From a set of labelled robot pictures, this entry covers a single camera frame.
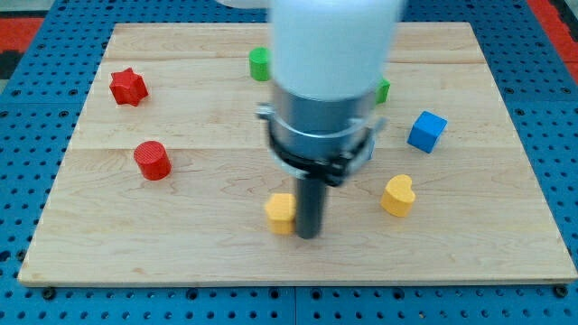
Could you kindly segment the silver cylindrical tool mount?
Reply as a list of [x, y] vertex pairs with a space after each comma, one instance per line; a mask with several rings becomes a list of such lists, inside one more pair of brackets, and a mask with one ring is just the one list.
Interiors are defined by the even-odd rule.
[[299, 180], [339, 187], [371, 158], [386, 119], [375, 116], [376, 92], [320, 100], [274, 84], [272, 99], [258, 106], [275, 160]]

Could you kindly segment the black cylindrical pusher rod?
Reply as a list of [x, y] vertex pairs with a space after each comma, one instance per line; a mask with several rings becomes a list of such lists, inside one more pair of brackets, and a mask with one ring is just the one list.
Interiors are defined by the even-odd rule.
[[321, 180], [296, 181], [295, 232], [299, 237], [311, 239], [320, 234], [326, 193], [327, 187]]

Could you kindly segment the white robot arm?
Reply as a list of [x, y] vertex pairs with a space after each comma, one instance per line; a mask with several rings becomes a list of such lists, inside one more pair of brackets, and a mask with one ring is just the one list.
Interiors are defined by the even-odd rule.
[[258, 107], [270, 152], [295, 178], [295, 232], [317, 237], [329, 187], [371, 157], [385, 121], [374, 117], [382, 69], [404, 2], [228, 0], [265, 8], [270, 28], [270, 102]]

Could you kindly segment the green block behind arm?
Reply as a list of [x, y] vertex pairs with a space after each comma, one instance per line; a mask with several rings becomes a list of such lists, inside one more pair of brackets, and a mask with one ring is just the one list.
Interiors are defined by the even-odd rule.
[[376, 103], [377, 104], [383, 104], [387, 101], [390, 86], [391, 86], [390, 82], [385, 78], [382, 78], [379, 81], [378, 86], [376, 88]]

